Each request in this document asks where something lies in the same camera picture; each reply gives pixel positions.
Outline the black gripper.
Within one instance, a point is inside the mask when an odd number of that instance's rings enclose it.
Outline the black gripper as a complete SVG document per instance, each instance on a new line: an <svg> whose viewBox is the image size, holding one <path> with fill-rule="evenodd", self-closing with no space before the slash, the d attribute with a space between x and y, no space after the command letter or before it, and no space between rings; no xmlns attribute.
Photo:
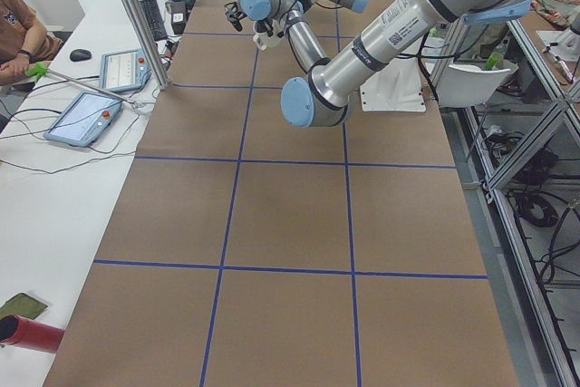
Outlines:
<svg viewBox="0 0 580 387"><path fill-rule="evenodd" d="M271 18L266 18L263 20L258 20L254 22L254 29L255 30L268 30L266 33L269 37L273 37L275 35L275 29L277 26L277 22Z"/></svg>

